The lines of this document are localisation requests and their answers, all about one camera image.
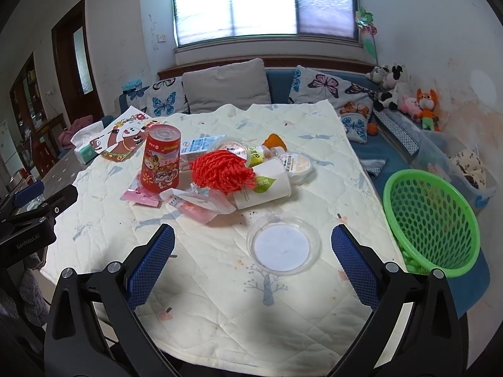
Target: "tree print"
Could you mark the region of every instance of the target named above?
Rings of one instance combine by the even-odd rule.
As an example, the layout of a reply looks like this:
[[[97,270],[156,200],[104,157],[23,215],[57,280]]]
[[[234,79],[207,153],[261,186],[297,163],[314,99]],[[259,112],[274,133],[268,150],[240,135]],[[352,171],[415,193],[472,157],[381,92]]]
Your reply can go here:
[[[259,281],[256,281],[255,278],[249,279],[248,282],[243,283],[243,285],[245,285],[243,292],[246,292],[247,289],[258,289],[259,291],[263,292],[262,303],[266,306],[271,306],[274,304],[274,293],[276,293],[277,291],[288,290],[288,287],[285,286],[284,283],[280,285],[280,283],[278,282],[280,276],[271,275],[270,273],[267,273],[264,270],[260,269],[255,264],[247,266],[246,269],[248,269],[249,274],[256,273],[260,275],[263,279],[263,282],[262,279],[260,279],[261,285],[259,286]]]

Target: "refrigerator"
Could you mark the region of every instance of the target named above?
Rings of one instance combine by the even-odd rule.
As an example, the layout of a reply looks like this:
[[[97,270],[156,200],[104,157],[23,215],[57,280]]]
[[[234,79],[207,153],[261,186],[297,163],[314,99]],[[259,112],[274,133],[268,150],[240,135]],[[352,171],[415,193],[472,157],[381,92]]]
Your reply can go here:
[[[16,146],[14,146],[6,120],[0,123],[0,157],[2,157],[9,177],[14,175],[19,169],[24,168]]]

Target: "round plastic dish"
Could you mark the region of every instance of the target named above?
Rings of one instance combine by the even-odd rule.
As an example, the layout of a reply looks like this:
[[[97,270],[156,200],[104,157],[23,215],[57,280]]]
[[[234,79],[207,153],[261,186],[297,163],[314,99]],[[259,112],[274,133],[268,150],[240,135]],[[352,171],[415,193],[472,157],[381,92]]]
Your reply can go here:
[[[320,254],[318,231],[291,214],[267,214],[248,231],[250,257],[265,271],[279,276],[308,269]]]
[[[226,136],[211,143],[208,147],[208,153],[215,152],[217,150],[228,150],[231,153],[240,156],[242,159],[245,159],[245,166],[248,167],[252,162],[252,154],[250,153],[250,149],[248,147],[249,146],[242,140]]]
[[[302,184],[314,170],[309,156],[296,152],[285,152],[278,156],[288,174],[291,184]]]

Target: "blue gripper pad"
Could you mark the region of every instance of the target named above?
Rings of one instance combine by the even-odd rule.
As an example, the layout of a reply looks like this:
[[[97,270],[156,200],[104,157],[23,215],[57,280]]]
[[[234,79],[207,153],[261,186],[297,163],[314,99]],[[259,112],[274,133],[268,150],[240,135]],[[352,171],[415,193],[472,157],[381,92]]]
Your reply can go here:
[[[35,181],[30,186],[22,189],[14,196],[14,206],[21,208],[28,204],[31,200],[36,199],[39,195],[44,193],[44,183],[42,181]]]
[[[375,311],[381,300],[378,281],[356,247],[355,243],[358,241],[351,240],[341,226],[333,229],[331,240],[332,249],[356,291],[358,299]]]
[[[174,249],[174,230],[169,225],[150,240],[149,249],[127,282],[127,304],[134,312],[137,306],[147,302],[170,254]]]

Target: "frosted glass panel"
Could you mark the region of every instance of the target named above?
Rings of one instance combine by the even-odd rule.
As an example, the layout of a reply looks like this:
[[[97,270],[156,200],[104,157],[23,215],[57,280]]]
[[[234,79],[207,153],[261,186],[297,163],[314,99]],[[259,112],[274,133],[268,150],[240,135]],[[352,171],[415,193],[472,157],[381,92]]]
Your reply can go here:
[[[84,47],[84,30],[80,27],[74,32],[75,57],[79,69],[80,84],[84,94],[92,92],[91,76],[87,67],[86,48]]]
[[[229,36],[355,37],[353,0],[174,0],[179,45]]]
[[[302,34],[354,37],[353,0],[298,0],[298,5]]]
[[[232,0],[236,36],[296,34],[295,0]]]
[[[232,36],[229,0],[174,0],[180,45]]]

